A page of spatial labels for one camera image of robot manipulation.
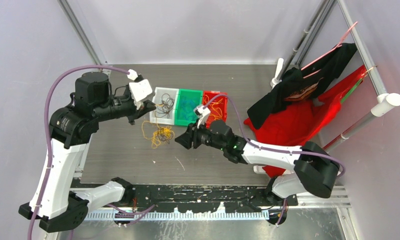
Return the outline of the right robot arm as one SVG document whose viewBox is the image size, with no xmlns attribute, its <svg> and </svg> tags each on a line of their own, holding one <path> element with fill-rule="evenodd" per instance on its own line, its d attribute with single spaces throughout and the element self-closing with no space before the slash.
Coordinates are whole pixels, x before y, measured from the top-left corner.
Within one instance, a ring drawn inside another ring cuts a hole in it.
<svg viewBox="0 0 400 240">
<path fill-rule="evenodd" d="M 265 198 L 271 205 L 279 205 L 285 198 L 308 192 L 327 199 L 331 196 L 341 164 L 314 142 L 303 146 L 281 146 L 250 140 L 233 133 L 222 120 L 209 127 L 191 123 L 175 142 L 185 149 L 205 145 L 221 150 L 223 156 L 235 164 L 277 167 L 290 174 L 271 177 Z"/>
</svg>

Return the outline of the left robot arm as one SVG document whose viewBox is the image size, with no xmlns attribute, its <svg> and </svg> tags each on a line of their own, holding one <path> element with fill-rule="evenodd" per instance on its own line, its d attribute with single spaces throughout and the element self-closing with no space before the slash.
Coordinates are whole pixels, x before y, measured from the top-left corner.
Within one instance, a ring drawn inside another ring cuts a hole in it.
<svg viewBox="0 0 400 240">
<path fill-rule="evenodd" d="M 107 74 L 86 72 L 75 81 L 71 103 L 48 116 L 48 150 L 41 179 L 32 200 L 18 210 L 26 219 L 39 220 L 47 233 L 74 230 L 92 211 L 108 204 L 126 207 L 134 201 L 132 184 L 120 177 L 83 193 L 71 191 L 74 172 L 86 158 L 101 122 L 127 118 L 133 125 L 156 109 L 150 100 L 149 80 L 133 70 L 128 78 L 124 93 L 115 95 Z"/>
</svg>

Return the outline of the white plastic bin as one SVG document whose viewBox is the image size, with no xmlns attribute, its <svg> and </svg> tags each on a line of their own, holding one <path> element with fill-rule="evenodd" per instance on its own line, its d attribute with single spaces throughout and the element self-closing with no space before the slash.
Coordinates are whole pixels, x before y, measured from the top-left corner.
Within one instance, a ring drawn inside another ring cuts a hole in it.
<svg viewBox="0 0 400 240">
<path fill-rule="evenodd" d="M 152 99 L 156 110 L 149 113 L 149 121 L 160 125 L 174 125 L 178 94 L 179 88 L 156 87 Z"/>
</svg>

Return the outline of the green plastic bin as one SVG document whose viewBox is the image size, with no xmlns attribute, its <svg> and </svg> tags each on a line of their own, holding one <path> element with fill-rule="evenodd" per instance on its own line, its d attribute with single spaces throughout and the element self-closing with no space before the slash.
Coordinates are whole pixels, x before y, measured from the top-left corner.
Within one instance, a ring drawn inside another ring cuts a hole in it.
<svg viewBox="0 0 400 240">
<path fill-rule="evenodd" d="M 174 124 L 187 127 L 189 124 L 195 123 L 198 117 L 194 113 L 194 108 L 201 105 L 202 100 L 202 90 L 180 88 L 176 100 Z"/>
</svg>

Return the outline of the red plastic bin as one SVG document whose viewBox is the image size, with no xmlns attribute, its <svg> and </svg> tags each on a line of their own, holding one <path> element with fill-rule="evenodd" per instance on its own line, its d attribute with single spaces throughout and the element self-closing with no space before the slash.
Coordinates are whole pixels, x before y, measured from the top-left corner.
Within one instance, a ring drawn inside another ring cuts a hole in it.
<svg viewBox="0 0 400 240">
<path fill-rule="evenodd" d="M 226 92 L 220 91 L 204 91 L 202 97 L 202 104 L 206 105 L 212 98 L 219 94 L 226 95 Z M 223 120 L 226 122 L 227 120 L 227 105 L 228 99 L 225 96 L 219 96 L 214 99 L 211 104 L 208 106 L 210 110 L 210 115 L 207 119 L 206 126 L 209 127 L 210 124 L 216 120 Z"/>
</svg>

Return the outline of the white rack base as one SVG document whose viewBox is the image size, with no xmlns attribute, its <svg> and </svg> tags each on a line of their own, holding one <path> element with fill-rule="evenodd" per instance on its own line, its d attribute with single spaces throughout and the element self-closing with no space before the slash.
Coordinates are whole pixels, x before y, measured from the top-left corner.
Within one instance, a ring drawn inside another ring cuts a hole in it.
<svg viewBox="0 0 400 240">
<path fill-rule="evenodd" d="M 270 166 L 254 165 L 253 171 L 256 174 L 261 174 L 261 175 L 272 175 L 273 174 L 273 171 L 270 169 Z"/>
</svg>

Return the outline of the red shirt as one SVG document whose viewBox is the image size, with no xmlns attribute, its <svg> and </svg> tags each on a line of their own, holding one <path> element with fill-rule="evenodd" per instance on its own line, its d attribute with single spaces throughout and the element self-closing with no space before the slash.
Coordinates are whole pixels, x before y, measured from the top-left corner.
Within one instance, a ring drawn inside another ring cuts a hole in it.
<svg viewBox="0 0 400 240">
<path fill-rule="evenodd" d="M 285 110 L 270 115 L 260 129 L 254 129 L 249 118 L 243 123 L 253 131 L 258 142 L 302 146 L 335 118 L 342 107 L 341 99 L 366 70 L 362 65 L 318 96 L 316 100 L 322 105 L 315 105 L 311 99 L 291 104 Z"/>
</svg>

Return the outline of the black shirt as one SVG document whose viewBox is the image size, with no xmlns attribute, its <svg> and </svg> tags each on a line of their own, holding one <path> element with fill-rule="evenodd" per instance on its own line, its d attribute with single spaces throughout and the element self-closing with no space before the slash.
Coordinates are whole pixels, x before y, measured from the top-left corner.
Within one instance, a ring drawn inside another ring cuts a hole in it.
<svg viewBox="0 0 400 240">
<path fill-rule="evenodd" d="M 286 71 L 281 82 L 247 110 L 251 125 L 258 130 L 269 115 L 295 102 L 317 98 L 340 77 L 356 52 L 354 43 L 342 43 L 304 68 Z"/>
</svg>

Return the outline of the green hanger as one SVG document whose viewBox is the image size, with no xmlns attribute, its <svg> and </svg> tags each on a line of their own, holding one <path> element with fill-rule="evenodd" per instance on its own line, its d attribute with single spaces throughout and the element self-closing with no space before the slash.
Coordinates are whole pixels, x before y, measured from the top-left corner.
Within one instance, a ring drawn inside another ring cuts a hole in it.
<svg viewBox="0 0 400 240">
<path fill-rule="evenodd" d="M 364 81 L 364 78 L 368 75 L 368 72 L 376 67 L 377 65 L 374 65 L 360 75 L 356 83 L 349 89 L 349 91 L 343 96 L 343 98 L 340 99 L 341 104 L 343 104 L 348 99 L 348 97 L 356 90 L 356 88 Z"/>
</svg>

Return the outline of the pink hanger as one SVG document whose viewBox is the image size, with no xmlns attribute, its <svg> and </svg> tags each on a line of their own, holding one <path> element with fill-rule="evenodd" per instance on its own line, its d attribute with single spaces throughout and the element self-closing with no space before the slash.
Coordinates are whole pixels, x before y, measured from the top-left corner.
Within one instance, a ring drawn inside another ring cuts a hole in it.
<svg viewBox="0 0 400 240">
<path fill-rule="evenodd" d="M 319 72 L 320 70 L 313 70 L 312 69 L 312 65 L 314 65 L 316 62 L 319 62 L 322 58 L 328 56 L 331 52 L 333 52 L 334 50 L 336 50 L 337 48 L 341 47 L 343 42 L 345 41 L 345 39 L 347 38 L 348 34 L 352 31 L 352 29 L 358 24 L 358 21 L 354 22 L 349 29 L 343 34 L 343 36 L 340 38 L 339 42 L 328 52 L 322 54 L 320 57 L 316 58 L 315 60 L 313 60 L 312 62 L 310 62 L 309 64 L 307 64 L 306 66 L 302 67 L 300 70 L 304 71 L 304 70 L 311 70 L 311 73 L 308 75 L 305 75 L 303 78 L 306 79 L 314 74 L 316 74 L 317 72 Z"/>
</svg>

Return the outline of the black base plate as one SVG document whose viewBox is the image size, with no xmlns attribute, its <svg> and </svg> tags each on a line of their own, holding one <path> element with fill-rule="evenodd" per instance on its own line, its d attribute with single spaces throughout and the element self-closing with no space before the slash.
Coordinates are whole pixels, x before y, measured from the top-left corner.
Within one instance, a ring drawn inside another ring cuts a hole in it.
<svg viewBox="0 0 400 240">
<path fill-rule="evenodd" d="M 153 185 L 137 184 L 127 200 L 112 203 L 124 209 L 142 212 L 152 207 L 156 213 L 215 213 L 222 207 L 225 213 L 255 213 L 274 208 L 279 210 L 282 201 L 274 202 L 260 185 Z"/>
</svg>

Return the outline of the white rack post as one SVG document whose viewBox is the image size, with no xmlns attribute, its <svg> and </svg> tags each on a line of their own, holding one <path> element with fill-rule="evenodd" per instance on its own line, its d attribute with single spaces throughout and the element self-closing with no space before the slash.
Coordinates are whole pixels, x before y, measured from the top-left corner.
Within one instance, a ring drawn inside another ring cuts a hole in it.
<svg viewBox="0 0 400 240">
<path fill-rule="evenodd" d="M 276 64 L 276 69 L 275 69 L 275 74 L 272 80 L 270 81 L 270 86 L 273 89 L 277 84 L 281 82 L 281 76 L 280 73 L 282 72 L 282 68 L 284 65 L 284 59 L 279 58 Z"/>
</svg>

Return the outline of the metal clothes rail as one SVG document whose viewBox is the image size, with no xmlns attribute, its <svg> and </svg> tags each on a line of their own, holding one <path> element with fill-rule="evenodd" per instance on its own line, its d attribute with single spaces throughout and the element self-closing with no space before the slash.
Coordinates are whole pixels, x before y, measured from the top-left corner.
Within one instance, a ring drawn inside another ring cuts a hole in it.
<svg viewBox="0 0 400 240">
<path fill-rule="evenodd" d="M 365 42 L 362 40 L 359 31 L 356 29 L 356 27 L 354 27 L 355 22 L 349 13 L 346 1 L 338 0 L 337 4 L 346 24 L 351 27 L 350 34 L 352 35 L 361 60 L 366 68 L 366 74 L 369 76 L 372 86 L 375 90 L 377 104 L 373 106 L 363 117 L 361 117 L 354 124 L 352 124 L 327 145 L 325 145 L 324 150 L 327 152 L 333 151 L 336 147 L 347 141 L 350 137 L 370 124 L 373 120 L 383 117 L 392 109 L 400 106 L 400 94 L 394 92 L 389 93 L 387 91 L 384 81 L 377 69 L 377 65 L 369 53 Z"/>
</svg>

